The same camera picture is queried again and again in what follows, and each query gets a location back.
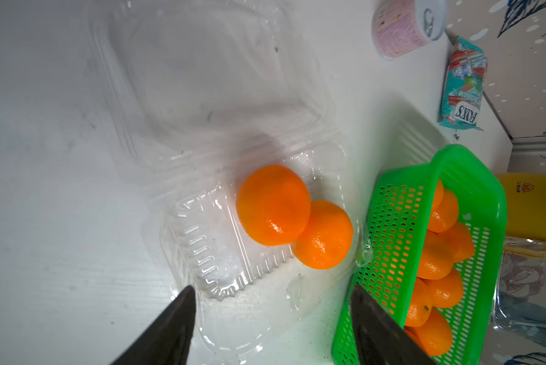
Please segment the green plastic perforated basket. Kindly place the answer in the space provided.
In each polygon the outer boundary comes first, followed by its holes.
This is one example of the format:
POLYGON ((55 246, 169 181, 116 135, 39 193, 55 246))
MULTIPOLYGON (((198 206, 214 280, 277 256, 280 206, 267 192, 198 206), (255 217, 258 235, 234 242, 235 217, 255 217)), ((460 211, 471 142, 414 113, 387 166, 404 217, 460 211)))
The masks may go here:
POLYGON ((459 305, 443 310, 452 346, 434 362, 477 364, 496 291, 507 204, 499 180, 466 147, 451 144, 428 163, 381 175, 367 221, 373 255, 351 284, 362 287, 398 325, 405 323, 438 184, 458 199, 458 219, 471 231, 475 254, 458 264, 465 294, 459 305))

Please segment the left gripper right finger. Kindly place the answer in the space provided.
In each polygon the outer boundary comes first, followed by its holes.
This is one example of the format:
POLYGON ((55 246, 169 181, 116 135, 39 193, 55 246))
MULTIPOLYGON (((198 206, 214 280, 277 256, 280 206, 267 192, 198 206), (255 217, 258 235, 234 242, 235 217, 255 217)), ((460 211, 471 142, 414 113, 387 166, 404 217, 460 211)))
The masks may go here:
POLYGON ((435 364, 359 284, 351 292, 350 312, 361 364, 435 364))

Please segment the yellow pot with lid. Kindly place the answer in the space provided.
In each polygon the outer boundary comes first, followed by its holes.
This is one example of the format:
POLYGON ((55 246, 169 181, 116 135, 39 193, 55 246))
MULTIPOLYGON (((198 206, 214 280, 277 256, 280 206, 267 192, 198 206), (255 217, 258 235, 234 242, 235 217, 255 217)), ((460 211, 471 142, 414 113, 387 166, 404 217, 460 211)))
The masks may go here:
POLYGON ((506 235, 546 242, 546 173, 501 173, 507 201, 506 235))

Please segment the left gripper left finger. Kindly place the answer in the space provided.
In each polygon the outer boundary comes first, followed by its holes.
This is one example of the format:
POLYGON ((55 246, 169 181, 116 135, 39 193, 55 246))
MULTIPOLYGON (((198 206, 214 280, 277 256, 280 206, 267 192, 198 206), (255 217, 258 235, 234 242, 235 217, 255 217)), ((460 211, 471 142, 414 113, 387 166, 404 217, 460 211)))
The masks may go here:
POLYGON ((187 286, 114 364, 187 363, 194 333, 195 289, 187 286))

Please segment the small pink white cup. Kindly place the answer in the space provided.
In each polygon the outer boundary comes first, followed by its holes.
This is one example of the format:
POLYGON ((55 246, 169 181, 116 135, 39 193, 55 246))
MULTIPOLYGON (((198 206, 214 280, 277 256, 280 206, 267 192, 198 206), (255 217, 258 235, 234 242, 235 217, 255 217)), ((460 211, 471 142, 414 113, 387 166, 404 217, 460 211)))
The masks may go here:
POLYGON ((393 60, 443 36, 447 18, 444 0, 389 0, 373 15, 372 38, 378 53, 393 60))

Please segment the Fox's candy bag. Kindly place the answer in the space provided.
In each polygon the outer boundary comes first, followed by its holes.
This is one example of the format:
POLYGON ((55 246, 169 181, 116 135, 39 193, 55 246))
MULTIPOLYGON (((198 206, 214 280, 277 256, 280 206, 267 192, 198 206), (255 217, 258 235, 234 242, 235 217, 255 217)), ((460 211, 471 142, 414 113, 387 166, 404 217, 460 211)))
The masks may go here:
POLYGON ((459 37, 446 71, 439 124, 455 130, 480 129, 487 57, 484 51, 459 37))

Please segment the orange in basket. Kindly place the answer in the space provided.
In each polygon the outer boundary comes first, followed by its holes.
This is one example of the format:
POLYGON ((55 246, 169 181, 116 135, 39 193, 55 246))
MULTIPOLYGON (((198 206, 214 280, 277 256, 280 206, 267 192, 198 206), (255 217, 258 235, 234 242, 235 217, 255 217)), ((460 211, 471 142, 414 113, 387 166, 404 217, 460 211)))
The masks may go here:
POLYGON ((432 305, 436 308, 451 308, 461 302, 464 287, 461 275, 452 269, 446 277, 438 280, 423 279, 427 291, 432 298, 432 305))
POLYGON ((459 204, 455 194, 443 190, 440 204, 432 211, 427 229, 436 234, 448 231, 458 220, 459 204))
POLYGON ((423 244, 417 277, 426 280, 445 278, 454 265, 452 250, 438 235, 428 231, 423 244))
POLYGON ((475 245, 473 244, 471 231, 460 221, 457 221, 447 231, 438 233, 437 236, 448 243, 452 250, 454 262, 465 261, 475 254, 475 245))

